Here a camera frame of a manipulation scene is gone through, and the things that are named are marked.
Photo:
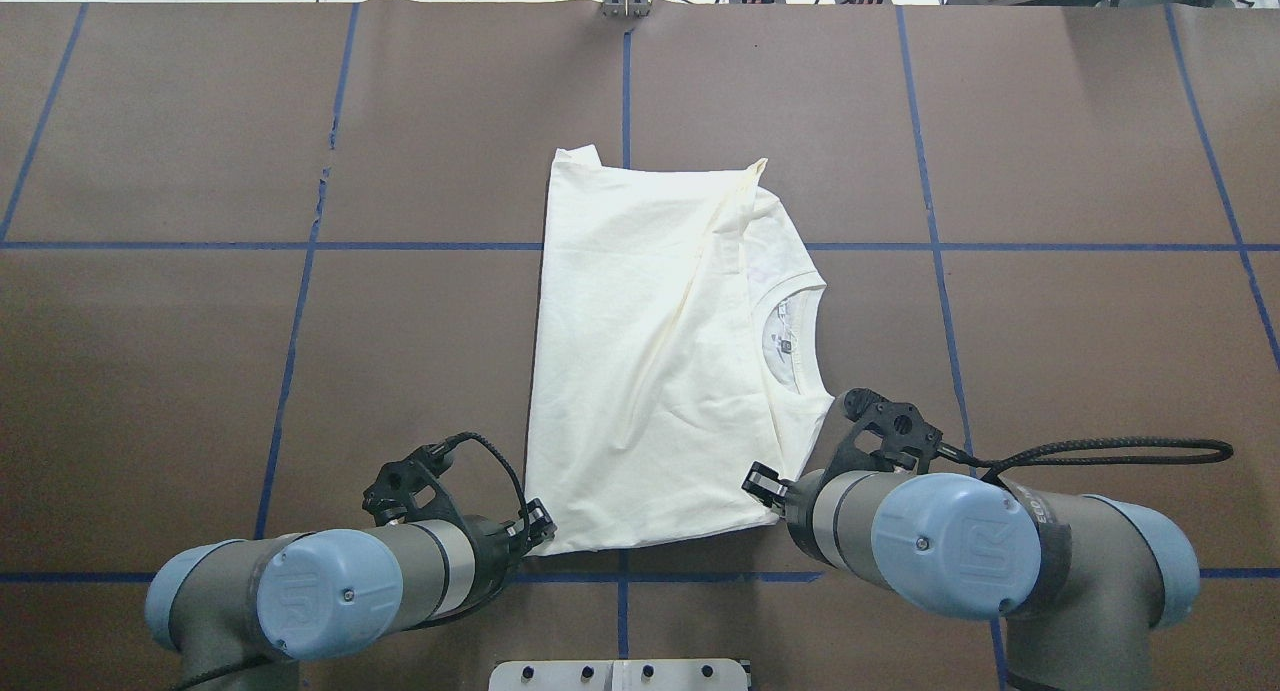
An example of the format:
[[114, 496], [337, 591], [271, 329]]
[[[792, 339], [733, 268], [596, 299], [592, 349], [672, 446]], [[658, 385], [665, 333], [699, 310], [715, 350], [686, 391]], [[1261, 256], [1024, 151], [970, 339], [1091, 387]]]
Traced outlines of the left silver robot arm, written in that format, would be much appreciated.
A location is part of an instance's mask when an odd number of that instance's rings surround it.
[[192, 548], [154, 576], [143, 618], [180, 656], [179, 690], [297, 690], [302, 662], [449, 624], [492, 603], [556, 534], [531, 500], [516, 522], [440, 513]]

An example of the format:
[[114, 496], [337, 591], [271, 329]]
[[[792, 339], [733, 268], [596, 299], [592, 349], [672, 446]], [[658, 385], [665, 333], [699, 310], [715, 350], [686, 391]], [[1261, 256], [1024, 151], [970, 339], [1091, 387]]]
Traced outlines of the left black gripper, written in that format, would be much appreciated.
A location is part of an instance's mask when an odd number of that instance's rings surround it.
[[549, 543], [557, 526], [540, 499], [529, 499], [516, 521], [466, 514], [465, 528], [474, 546], [475, 573], [470, 598], [498, 594], [530, 548]]

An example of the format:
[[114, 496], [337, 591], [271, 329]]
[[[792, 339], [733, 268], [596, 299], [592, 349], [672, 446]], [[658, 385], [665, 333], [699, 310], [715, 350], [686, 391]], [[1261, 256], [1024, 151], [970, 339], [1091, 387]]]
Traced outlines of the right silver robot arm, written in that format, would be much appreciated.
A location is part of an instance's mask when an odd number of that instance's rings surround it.
[[1094, 494], [1037, 491], [965, 473], [846, 470], [742, 482], [810, 558], [906, 603], [1002, 621], [1016, 690], [1148, 690], [1151, 637], [1184, 622], [1201, 566], [1156, 511]]

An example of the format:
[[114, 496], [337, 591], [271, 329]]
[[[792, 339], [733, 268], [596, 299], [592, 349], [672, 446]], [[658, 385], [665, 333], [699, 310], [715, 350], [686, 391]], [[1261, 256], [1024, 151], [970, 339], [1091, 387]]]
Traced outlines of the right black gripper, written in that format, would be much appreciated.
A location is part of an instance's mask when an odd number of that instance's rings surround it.
[[815, 562], [826, 562], [817, 545], [813, 512], [822, 489], [822, 476], [786, 480], [764, 463], [753, 463], [741, 482], [741, 490], [771, 512], [783, 512], [791, 540]]

